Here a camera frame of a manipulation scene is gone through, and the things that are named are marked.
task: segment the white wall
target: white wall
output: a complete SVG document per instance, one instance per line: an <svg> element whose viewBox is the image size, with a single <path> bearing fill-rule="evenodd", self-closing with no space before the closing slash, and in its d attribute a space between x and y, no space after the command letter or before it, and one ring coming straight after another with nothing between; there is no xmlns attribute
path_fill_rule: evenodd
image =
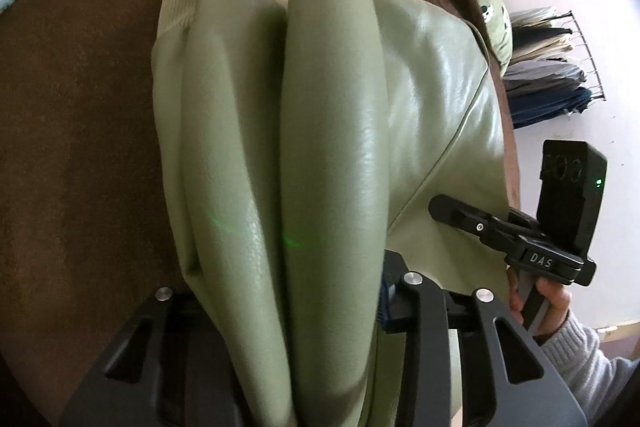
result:
<svg viewBox="0 0 640 427"><path fill-rule="evenodd" d="M607 95L582 115L516 131L523 209L536 211L545 139L586 140L600 150L609 166L590 251L598 272L590 287L572 287L574 310L592 327L640 321L640 0L504 1L510 11L573 10Z"/></svg>

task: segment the blue cloth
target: blue cloth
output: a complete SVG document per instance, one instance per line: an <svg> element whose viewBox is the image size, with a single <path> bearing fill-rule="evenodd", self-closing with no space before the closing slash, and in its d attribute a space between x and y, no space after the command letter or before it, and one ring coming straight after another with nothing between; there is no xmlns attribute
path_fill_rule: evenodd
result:
<svg viewBox="0 0 640 427"><path fill-rule="evenodd" d="M591 91L578 87L578 89L540 91L509 99L509 109L513 126L518 129L551 120L566 112L582 112L589 102L591 102Z"/></svg>

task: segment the folded clothes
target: folded clothes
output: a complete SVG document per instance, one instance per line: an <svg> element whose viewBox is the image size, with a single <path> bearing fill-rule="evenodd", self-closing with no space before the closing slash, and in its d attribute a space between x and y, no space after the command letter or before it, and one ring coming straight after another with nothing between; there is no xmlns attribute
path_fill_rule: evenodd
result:
<svg viewBox="0 0 640 427"><path fill-rule="evenodd" d="M591 91L559 89L541 91L509 100L513 126L518 129L565 113L582 112L591 102Z"/></svg>
<svg viewBox="0 0 640 427"><path fill-rule="evenodd" d="M548 28L545 26L523 26L513 29L513 52L531 46L537 42L545 41L558 35L571 35L573 31L569 28Z"/></svg>

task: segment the metal wire rack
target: metal wire rack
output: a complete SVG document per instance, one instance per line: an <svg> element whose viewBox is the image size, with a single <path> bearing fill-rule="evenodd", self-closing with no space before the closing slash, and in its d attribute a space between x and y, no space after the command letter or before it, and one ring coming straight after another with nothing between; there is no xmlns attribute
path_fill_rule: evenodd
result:
<svg viewBox="0 0 640 427"><path fill-rule="evenodd" d="M586 76L586 87L593 93L591 96L591 100L607 100L607 96L604 92L604 86L602 85L602 79L600 78L600 73L598 73L598 68L596 67L596 63L593 60L593 55L591 54L591 50L589 48L589 44L584 38L584 33L582 32L582 28L578 24L578 21L575 18L573 12L567 12L563 15L557 15L555 17L550 17L549 19L545 19L544 21L540 21L538 24L548 23L550 21L563 21L561 23L562 28L569 28L573 31L572 33L572 44L575 47L575 54L578 60L579 66L584 69L584 73Z"/></svg>

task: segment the handheld device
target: handheld device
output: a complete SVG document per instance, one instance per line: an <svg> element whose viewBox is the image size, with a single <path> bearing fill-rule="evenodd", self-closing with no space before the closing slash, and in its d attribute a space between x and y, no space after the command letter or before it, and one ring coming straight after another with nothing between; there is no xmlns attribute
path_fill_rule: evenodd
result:
<svg viewBox="0 0 640 427"><path fill-rule="evenodd" d="M546 140L537 219L511 209L505 221L444 194L431 200L429 211L436 221L473 233L506 254L505 262L520 272L524 326L535 332L548 309L535 287L537 277L582 286L593 280L596 264L588 250L606 171L605 157L588 143Z"/></svg>

